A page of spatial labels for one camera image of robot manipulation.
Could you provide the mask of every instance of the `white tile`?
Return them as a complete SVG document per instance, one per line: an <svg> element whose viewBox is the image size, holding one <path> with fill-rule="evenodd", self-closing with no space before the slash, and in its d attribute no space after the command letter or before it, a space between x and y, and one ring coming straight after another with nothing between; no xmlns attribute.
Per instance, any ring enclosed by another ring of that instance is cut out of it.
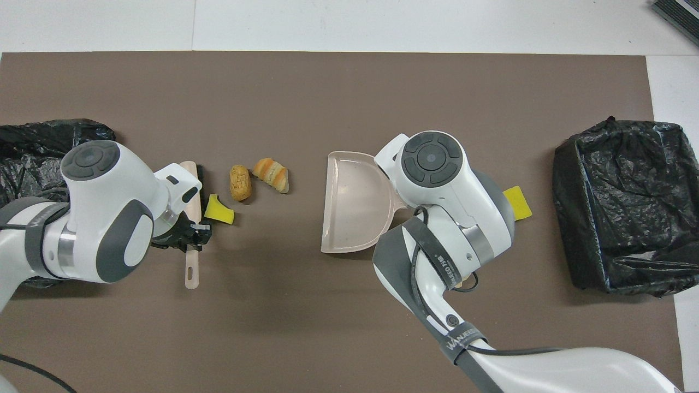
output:
<svg viewBox="0 0 699 393"><path fill-rule="evenodd" d="M0 52L191 50L195 0L2 0Z"/></svg>
<svg viewBox="0 0 699 393"><path fill-rule="evenodd" d="M193 49L699 54L647 0L198 0Z"/></svg>
<svg viewBox="0 0 699 393"><path fill-rule="evenodd" d="M648 56L655 120L683 126L699 151L699 56ZM699 391L699 287L675 295L684 389Z"/></svg>

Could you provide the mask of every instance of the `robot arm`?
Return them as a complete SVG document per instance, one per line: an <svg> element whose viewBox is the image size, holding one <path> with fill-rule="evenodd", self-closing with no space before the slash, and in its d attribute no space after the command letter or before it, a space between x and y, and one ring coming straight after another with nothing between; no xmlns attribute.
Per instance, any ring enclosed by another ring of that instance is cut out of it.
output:
<svg viewBox="0 0 699 393"><path fill-rule="evenodd" d="M511 246L509 202L492 180L471 170L461 145L439 131L400 135L375 161L417 209L379 239L375 272L483 392L679 392L655 368L624 352L490 347L443 294Z"/></svg>
<svg viewBox="0 0 699 393"><path fill-rule="evenodd" d="M113 283L151 242L208 240L209 228L193 227L182 212L201 183L177 164L153 173L123 145L92 141L72 149L61 172L70 204L30 197L0 209L0 310L27 278Z"/></svg>

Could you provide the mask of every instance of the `black plastic bag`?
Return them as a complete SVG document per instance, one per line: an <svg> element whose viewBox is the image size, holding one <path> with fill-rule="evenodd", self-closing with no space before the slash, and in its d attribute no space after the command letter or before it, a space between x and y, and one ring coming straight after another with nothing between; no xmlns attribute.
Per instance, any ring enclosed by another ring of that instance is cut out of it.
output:
<svg viewBox="0 0 699 393"><path fill-rule="evenodd" d="M554 203L573 284L657 297L699 280L699 166L677 124L604 122L557 147Z"/></svg>
<svg viewBox="0 0 699 393"><path fill-rule="evenodd" d="M114 141L114 131L88 119L0 126L0 208L20 197L66 201L61 159L96 139Z"/></svg>

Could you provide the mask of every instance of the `sponge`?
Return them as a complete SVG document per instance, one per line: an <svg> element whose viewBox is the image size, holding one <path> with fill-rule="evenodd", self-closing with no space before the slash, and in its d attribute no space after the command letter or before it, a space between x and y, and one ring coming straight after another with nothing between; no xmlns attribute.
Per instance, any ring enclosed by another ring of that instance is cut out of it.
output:
<svg viewBox="0 0 699 393"><path fill-rule="evenodd" d="M512 209L514 210L514 220L523 220L527 217L531 217L531 209L526 203L524 194L522 194L522 189L518 185L503 191L505 198L510 201Z"/></svg>
<svg viewBox="0 0 699 393"><path fill-rule="evenodd" d="M236 214L233 212L233 209L223 206L223 204L218 200L217 194L209 195L209 203L206 204L206 212L204 213L204 217L225 222L227 224L233 224L233 218L235 215Z"/></svg>

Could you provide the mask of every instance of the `pink dustpan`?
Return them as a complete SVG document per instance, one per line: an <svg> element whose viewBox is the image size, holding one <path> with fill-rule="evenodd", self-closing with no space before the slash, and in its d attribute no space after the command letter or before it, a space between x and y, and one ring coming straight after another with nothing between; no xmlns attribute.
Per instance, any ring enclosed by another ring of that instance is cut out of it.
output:
<svg viewBox="0 0 699 393"><path fill-rule="evenodd" d="M328 155L320 250L335 253L369 248L390 228L396 211L406 207L373 156L332 152Z"/></svg>

